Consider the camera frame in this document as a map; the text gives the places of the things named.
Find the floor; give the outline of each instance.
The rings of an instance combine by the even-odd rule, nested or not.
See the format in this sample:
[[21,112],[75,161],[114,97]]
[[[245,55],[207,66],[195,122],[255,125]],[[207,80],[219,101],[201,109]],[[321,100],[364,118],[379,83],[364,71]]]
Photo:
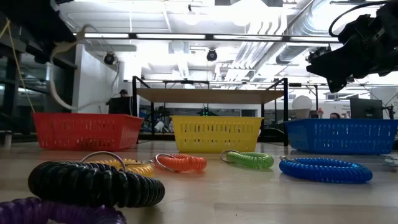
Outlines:
[[[269,170],[226,164],[217,154],[204,173],[155,170],[166,188],[163,201],[151,208],[121,209],[128,223],[397,223],[398,173],[382,166],[382,156],[327,156],[368,166],[373,180],[364,185],[322,184],[288,177],[279,170],[279,156],[314,157],[286,147],[258,144],[256,151],[274,156]],[[150,159],[176,153],[174,142],[142,142],[122,158]],[[79,160],[88,152],[44,151],[36,143],[15,144],[0,152],[0,201],[31,196],[30,171],[42,161]]]

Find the coil keychain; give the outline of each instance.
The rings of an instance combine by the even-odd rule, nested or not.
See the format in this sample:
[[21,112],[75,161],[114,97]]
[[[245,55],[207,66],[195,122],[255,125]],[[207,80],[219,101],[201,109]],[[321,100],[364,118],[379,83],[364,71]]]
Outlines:
[[268,169],[274,165],[274,158],[272,156],[259,152],[226,150],[220,154],[220,159],[227,163],[233,162],[253,169]]
[[126,218],[114,208],[98,208],[65,205],[36,197],[16,199],[0,203],[0,223],[4,224],[46,224],[49,220],[57,223],[74,224],[126,224]]
[[[135,174],[143,175],[145,177],[155,176],[154,167],[151,165],[154,163],[153,160],[135,161],[132,159],[123,159],[123,162],[126,165],[127,171],[133,172]],[[105,160],[105,161],[90,161],[88,163],[106,164],[109,166],[114,166],[118,169],[122,169],[120,162],[117,161],[116,159]]]
[[[117,159],[123,168],[100,163],[83,163],[106,154]],[[159,203],[165,189],[159,180],[125,172],[122,159],[111,152],[94,152],[81,162],[48,161],[38,165],[28,178],[30,191],[54,202],[98,207],[148,207]]]
[[339,184],[363,184],[371,180],[372,171],[361,164],[328,158],[280,157],[280,170],[292,177]]
[[155,161],[155,166],[172,172],[201,171],[207,166],[205,158],[185,154],[158,154]]

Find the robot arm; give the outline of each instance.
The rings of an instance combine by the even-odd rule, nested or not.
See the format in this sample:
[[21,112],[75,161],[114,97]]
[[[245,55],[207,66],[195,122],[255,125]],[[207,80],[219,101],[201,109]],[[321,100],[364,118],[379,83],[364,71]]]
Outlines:
[[[343,15],[362,7],[385,4],[375,18],[361,15],[345,26],[340,34],[331,32]],[[325,77],[332,93],[347,85],[349,78],[364,78],[378,73],[385,76],[398,70],[398,0],[365,3],[356,6],[333,21],[331,36],[344,44],[339,49],[318,49],[308,57],[307,71]]]

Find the metal key ring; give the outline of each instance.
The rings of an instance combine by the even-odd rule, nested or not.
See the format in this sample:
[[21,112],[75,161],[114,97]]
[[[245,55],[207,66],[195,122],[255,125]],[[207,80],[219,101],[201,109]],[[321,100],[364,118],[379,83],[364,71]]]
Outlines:
[[156,163],[157,163],[161,168],[163,168],[163,169],[166,169],[166,170],[171,171],[171,172],[178,172],[177,170],[170,169],[170,168],[168,168],[167,166],[161,164],[161,163],[159,162],[159,156],[167,156],[167,157],[169,157],[169,158],[176,159],[174,156],[172,156],[172,155],[170,155],[170,154],[158,154],[158,155],[155,156],[155,161],[156,161]]
[[136,162],[128,162],[128,163],[124,163],[126,166],[137,166],[137,165],[144,165],[144,164],[152,164],[154,163],[153,159],[148,159],[146,161],[136,161]]
[[226,163],[231,163],[231,161],[228,161],[228,160],[224,159],[224,157],[223,157],[223,154],[226,153],[226,152],[236,152],[236,153],[240,154],[240,152],[237,151],[237,150],[225,150],[225,151],[223,151],[222,153],[220,153],[220,159],[222,161],[226,162]]
[[122,165],[123,171],[124,172],[126,171],[126,165],[124,164],[123,160],[118,155],[116,155],[115,153],[112,153],[112,152],[106,152],[106,151],[93,152],[93,153],[88,154],[84,158],[82,158],[80,160],[80,162],[85,162],[88,158],[91,158],[93,156],[98,156],[98,155],[107,155],[107,156],[111,156],[111,157],[115,158]]
[[295,161],[294,159],[291,159],[291,158],[286,157],[286,156],[279,156],[279,159],[281,159],[282,161],[289,161],[289,162],[294,162],[294,163],[297,163],[297,164],[301,164],[301,163]]

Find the plastic basket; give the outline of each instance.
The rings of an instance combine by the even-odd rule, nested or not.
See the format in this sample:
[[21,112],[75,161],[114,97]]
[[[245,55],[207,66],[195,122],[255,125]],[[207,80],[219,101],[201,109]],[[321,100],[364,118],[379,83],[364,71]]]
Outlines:
[[134,147],[142,119],[125,114],[35,113],[39,146],[53,150],[119,151]]
[[171,116],[180,152],[220,153],[227,149],[252,152],[262,118]]
[[319,154],[389,154],[398,121],[302,119],[286,122],[292,148]]

